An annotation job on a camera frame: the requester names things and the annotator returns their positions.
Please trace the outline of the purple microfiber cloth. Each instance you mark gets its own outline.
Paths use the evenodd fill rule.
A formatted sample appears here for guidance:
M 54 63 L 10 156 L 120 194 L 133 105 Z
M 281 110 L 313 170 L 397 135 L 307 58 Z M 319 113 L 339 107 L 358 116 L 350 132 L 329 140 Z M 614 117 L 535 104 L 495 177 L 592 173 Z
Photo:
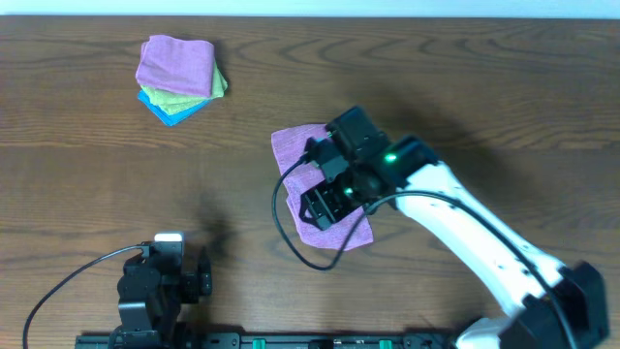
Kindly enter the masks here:
M 271 145 L 280 174 L 300 158 L 309 138 L 318 140 L 325 137 L 324 124 L 306 124 L 274 132 L 271 135 Z M 288 193 L 287 205 L 303 243 L 312 247 L 338 250 L 357 218 L 363 213 L 361 207 L 325 231 L 303 222 L 298 216 L 301 208 L 300 196 L 324 179 L 323 173 L 313 165 L 300 165 L 284 179 Z

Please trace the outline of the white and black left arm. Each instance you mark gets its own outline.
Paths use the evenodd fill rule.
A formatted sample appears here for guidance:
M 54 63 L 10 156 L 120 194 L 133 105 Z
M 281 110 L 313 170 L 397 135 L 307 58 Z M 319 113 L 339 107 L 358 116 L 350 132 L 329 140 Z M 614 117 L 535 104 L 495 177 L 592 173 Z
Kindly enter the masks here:
M 117 283 L 121 324 L 108 337 L 109 348 L 199 348 L 199 337 L 179 323 L 181 306 L 212 293 L 211 263 L 201 250 L 193 270 L 182 269 L 184 244 L 146 242 L 127 260 Z

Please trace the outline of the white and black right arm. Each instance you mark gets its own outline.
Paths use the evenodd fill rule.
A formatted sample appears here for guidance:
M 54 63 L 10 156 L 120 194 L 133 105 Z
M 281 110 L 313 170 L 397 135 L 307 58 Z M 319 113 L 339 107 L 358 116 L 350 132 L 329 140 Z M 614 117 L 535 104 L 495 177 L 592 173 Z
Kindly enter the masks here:
M 301 196 L 299 217 L 324 231 L 357 209 L 389 205 L 439 239 L 499 303 L 455 348 L 593 348 L 609 335 L 602 275 L 573 268 L 522 238 L 482 205 L 422 140 L 392 141 L 360 108 L 309 138 L 301 157 L 324 181 Z

